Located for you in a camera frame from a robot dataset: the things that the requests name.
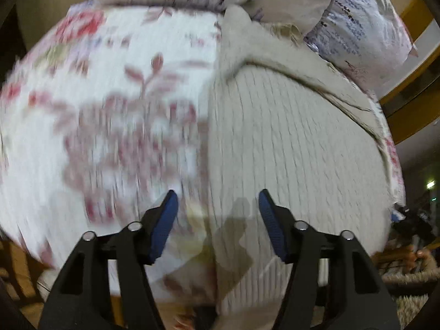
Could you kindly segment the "beige fleece sleeve forearm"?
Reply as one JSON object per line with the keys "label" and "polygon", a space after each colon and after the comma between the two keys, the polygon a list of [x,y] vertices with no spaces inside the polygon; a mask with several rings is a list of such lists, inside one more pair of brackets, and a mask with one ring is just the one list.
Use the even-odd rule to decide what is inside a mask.
{"label": "beige fleece sleeve forearm", "polygon": [[394,297],[430,296],[439,284],[439,267],[433,258],[422,259],[414,272],[403,273],[398,267],[384,273],[382,281]]}

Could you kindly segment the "person's right hand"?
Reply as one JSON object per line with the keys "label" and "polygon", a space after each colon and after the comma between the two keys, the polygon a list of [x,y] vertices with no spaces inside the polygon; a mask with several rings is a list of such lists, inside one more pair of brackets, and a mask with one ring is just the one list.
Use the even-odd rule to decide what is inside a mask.
{"label": "person's right hand", "polygon": [[412,244],[386,247],[383,252],[374,253],[371,259],[382,276],[420,273],[437,268],[437,262],[429,249],[418,249]]}

